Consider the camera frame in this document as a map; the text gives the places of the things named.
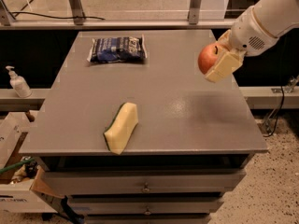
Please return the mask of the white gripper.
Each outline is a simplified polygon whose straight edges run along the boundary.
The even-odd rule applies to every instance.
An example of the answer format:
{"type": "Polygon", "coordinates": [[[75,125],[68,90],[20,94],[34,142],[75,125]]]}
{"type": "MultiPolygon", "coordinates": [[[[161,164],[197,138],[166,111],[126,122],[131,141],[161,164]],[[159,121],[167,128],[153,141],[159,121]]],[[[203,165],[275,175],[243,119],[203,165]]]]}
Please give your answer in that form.
{"type": "Polygon", "coordinates": [[[221,53],[205,74],[206,80],[216,83],[240,68],[245,55],[258,56],[276,45],[278,37],[266,29],[259,15],[258,8],[249,7],[235,20],[231,30],[221,35],[216,45],[221,53]]]}

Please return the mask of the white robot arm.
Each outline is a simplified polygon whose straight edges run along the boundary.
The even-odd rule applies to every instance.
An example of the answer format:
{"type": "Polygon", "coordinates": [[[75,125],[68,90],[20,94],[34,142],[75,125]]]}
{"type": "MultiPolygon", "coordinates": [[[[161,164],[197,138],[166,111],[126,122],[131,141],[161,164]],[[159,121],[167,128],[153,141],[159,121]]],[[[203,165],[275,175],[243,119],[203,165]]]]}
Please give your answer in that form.
{"type": "Polygon", "coordinates": [[[218,82],[243,64],[244,57],[259,56],[299,25],[299,0],[260,0],[244,11],[216,43],[205,79],[218,82]]]}

